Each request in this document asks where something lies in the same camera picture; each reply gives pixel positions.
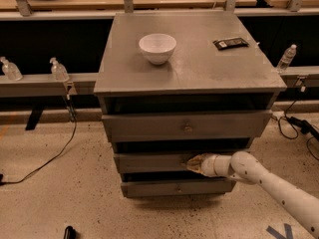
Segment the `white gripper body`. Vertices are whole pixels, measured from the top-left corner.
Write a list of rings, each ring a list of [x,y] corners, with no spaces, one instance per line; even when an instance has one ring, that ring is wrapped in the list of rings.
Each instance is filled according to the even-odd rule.
[[[208,177],[229,177],[234,173],[231,167],[231,155],[206,153],[200,165],[201,173]]]

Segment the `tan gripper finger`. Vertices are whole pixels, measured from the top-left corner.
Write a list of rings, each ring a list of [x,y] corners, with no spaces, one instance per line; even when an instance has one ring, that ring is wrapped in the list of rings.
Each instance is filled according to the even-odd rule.
[[[211,157],[211,153],[199,154],[191,159],[189,159],[185,165],[186,166],[199,166],[201,165],[207,158]]]
[[[189,171],[192,171],[192,172],[194,172],[194,173],[197,173],[197,174],[201,174],[201,175],[202,175],[202,171],[201,171],[200,166],[190,166],[190,165],[187,165],[187,166],[186,166],[186,169],[189,170]]]

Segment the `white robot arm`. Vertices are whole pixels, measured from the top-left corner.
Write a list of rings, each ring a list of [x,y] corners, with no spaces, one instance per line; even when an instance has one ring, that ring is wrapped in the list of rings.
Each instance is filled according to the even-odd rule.
[[[186,168],[206,177],[259,185],[314,239],[319,239],[319,199],[270,172],[252,154],[199,154],[186,162]]]

